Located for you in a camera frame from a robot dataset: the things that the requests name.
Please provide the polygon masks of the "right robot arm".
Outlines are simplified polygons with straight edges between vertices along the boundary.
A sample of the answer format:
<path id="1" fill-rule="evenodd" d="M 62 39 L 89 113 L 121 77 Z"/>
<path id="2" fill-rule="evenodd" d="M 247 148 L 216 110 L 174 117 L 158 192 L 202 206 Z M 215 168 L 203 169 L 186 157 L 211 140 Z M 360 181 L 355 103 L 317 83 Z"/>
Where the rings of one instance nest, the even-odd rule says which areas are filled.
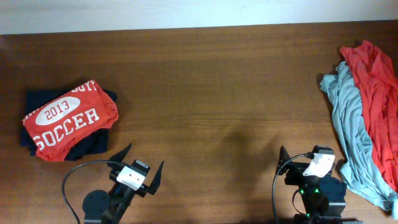
<path id="1" fill-rule="evenodd" d="M 312 151 L 289 156 L 284 146 L 280 147 L 279 161 L 272 183 L 272 211 L 274 220 L 279 223 L 275 203 L 277 178 L 285 175 L 286 185 L 297 186 L 296 194 L 301 196 L 305 211 L 298 211 L 294 223 L 314 224 L 355 224 L 362 223 L 357 218 L 343 218 L 346 208 L 347 185 L 332 176 L 335 153 L 329 147 L 314 146 Z"/>

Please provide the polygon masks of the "plain orange-red t-shirt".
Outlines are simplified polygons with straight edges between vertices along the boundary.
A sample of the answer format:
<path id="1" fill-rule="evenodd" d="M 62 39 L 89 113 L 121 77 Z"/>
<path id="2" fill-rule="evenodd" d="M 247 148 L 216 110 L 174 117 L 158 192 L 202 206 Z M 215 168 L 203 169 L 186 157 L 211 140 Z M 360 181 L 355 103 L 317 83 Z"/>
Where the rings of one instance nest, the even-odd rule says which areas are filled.
<path id="1" fill-rule="evenodd" d="M 368 40 L 357 47 L 341 47 L 340 54 L 361 95 L 364 125 L 373 143 L 373 163 L 396 192 L 397 77 L 392 59 Z"/>

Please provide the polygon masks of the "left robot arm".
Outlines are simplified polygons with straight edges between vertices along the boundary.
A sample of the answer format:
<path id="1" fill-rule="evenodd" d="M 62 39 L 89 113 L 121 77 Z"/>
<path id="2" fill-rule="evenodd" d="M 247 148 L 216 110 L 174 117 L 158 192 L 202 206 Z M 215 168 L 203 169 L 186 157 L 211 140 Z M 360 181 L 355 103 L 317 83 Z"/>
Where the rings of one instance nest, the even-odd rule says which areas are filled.
<path id="1" fill-rule="evenodd" d="M 123 162 L 131 146 L 129 144 L 107 162 L 111 168 L 109 179 L 114 182 L 111 190 L 94 190 L 85 197 L 82 204 L 85 223 L 117 224 L 135 196 L 154 195 L 160 187 L 164 163 L 160 164 L 150 185 L 145 185 L 150 167 L 138 159 L 132 164 Z"/>

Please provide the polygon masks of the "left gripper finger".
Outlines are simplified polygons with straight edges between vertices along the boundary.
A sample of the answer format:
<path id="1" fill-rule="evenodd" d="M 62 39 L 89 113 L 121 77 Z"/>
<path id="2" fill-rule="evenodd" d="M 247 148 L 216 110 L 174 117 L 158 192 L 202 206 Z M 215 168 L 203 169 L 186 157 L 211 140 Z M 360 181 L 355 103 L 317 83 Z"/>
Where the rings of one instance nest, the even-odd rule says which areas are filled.
<path id="1" fill-rule="evenodd" d="M 164 161 L 162 161 L 160 163 L 160 166 L 157 169 L 157 172 L 155 173 L 155 176 L 154 176 L 150 186 L 147 189 L 148 194 L 154 195 L 156 193 L 156 191 L 158 191 L 160 184 L 161 184 L 163 166 L 164 166 Z"/>
<path id="2" fill-rule="evenodd" d="M 117 152 L 116 154 L 114 154 L 113 156 L 111 156 L 109 158 L 110 161 L 113 162 L 122 162 L 123 159 L 126 157 L 126 155 L 128 154 L 128 152 L 130 151 L 132 147 L 132 144 L 128 144 L 123 150 Z"/>

